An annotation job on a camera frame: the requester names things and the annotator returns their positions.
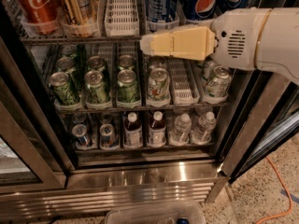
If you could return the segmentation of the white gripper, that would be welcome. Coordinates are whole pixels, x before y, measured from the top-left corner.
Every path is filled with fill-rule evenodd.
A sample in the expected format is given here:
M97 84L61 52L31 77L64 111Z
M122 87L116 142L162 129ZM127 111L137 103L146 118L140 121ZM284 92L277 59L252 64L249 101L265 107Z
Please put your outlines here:
M270 11L256 7L226 11L211 23L211 30L206 26L181 26L158 31L143 35L140 48L149 56L196 61L211 54L219 65L251 71L255 69L258 39Z

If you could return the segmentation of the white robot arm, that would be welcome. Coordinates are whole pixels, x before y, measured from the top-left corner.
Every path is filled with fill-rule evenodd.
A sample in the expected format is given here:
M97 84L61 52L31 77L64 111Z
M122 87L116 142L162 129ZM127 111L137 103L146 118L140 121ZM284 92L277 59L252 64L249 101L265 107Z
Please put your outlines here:
M280 74L299 84L299 8L238 8L219 17L143 35L142 52Z

